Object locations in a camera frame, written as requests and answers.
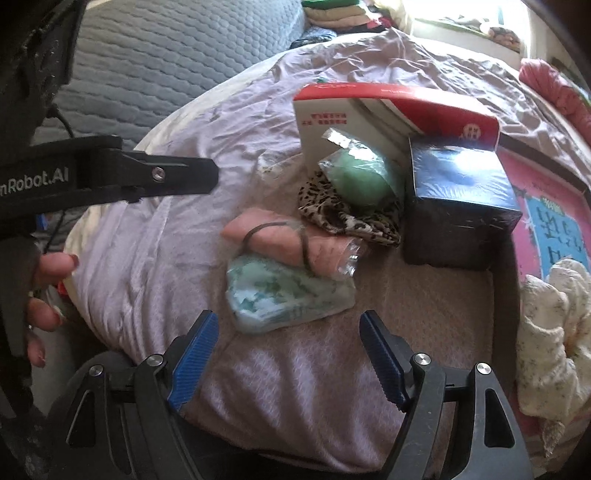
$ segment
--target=green ball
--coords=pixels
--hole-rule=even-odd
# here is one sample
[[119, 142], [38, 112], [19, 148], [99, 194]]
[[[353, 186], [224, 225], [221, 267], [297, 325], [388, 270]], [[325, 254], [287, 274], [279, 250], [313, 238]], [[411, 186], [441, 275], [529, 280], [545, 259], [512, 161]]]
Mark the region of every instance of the green ball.
[[366, 160], [342, 151], [334, 162], [329, 180], [343, 200], [359, 207], [376, 206], [392, 194], [388, 182]]

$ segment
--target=human hand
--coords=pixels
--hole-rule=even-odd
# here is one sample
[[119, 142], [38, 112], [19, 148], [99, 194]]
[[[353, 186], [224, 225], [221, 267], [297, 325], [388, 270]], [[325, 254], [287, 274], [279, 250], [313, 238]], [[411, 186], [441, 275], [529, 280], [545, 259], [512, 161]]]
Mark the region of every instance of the human hand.
[[[42, 255], [33, 276], [35, 288], [44, 288], [58, 283], [70, 275], [78, 266], [75, 255], [53, 253]], [[43, 300], [31, 298], [27, 304], [27, 322], [46, 332], [53, 332], [61, 325], [61, 318]], [[45, 346], [41, 339], [32, 331], [27, 332], [27, 355], [35, 367], [45, 366]]]

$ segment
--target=gray quilted mattress cover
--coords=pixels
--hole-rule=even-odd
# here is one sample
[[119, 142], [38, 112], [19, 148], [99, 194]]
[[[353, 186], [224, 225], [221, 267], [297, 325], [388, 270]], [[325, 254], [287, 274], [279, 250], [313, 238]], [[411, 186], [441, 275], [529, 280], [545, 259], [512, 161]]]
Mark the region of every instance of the gray quilted mattress cover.
[[[161, 120], [304, 30], [299, 0], [111, 0], [85, 13], [56, 103], [76, 135], [133, 148]], [[67, 138], [46, 120], [35, 142]]]

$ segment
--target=leopard print fabric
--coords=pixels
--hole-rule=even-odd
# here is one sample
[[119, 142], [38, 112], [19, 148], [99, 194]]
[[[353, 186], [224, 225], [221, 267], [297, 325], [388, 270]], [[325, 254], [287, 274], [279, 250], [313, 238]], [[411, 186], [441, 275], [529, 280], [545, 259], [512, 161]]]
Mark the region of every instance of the leopard print fabric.
[[358, 236], [390, 247], [400, 244], [398, 200], [380, 210], [357, 211], [341, 199], [324, 173], [318, 171], [300, 188], [298, 201], [300, 215], [330, 233]]

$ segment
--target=black elastic band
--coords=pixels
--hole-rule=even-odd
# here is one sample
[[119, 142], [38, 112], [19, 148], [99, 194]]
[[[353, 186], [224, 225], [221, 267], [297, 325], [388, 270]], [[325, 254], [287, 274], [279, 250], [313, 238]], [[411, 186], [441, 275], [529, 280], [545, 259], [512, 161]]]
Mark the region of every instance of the black elastic band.
[[[255, 233], [260, 232], [261, 230], [263, 230], [264, 228], [266, 228], [268, 226], [290, 226], [290, 227], [293, 227], [295, 224], [296, 224], [295, 221], [283, 220], [280, 222], [268, 222], [268, 223], [262, 223], [261, 225], [257, 225], [252, 230], [250, 230], [242, 239], [241, 254], [245, 253], [246, 250], [248, 250], [248, 244], [250, 243], [251, 238]], [[297, 229], [294, 228], [294, 230], [297, 230], [297, 232], [300, 236], [301, 254], [302, 254], [302, 260], [304, 262], [304, 268], [310, 274], [313, 275], [314, 271], [312, 270], [312, 266], [310, 265], [310, 259], [308, 256], [309, 248], [308, 248], [308, 236], [306, 235], [306, 227], [302, 223], [298, 223]]]

